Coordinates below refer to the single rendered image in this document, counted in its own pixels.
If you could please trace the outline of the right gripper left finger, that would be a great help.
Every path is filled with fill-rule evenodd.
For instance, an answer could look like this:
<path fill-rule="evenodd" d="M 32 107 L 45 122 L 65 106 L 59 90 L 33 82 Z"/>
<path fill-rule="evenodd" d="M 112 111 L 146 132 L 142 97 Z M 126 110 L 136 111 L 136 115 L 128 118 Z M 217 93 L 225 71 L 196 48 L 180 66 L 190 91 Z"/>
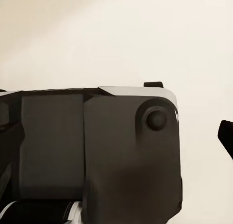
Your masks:
<path fill-rule="evenodd" d="M 0 126 L 0 178 L 25 140 L 21 120 Z"/>

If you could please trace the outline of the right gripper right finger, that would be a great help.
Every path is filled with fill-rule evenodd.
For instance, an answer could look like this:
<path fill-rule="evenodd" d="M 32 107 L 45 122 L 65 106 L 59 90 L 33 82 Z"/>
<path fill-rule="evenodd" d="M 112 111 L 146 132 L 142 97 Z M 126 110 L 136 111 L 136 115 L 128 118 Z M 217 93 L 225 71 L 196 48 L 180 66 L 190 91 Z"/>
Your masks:
<path fill-rule="evenodd" d="M 221 121 L 217 136 L 233 158 L 233 122 L 227 120 Z"/>

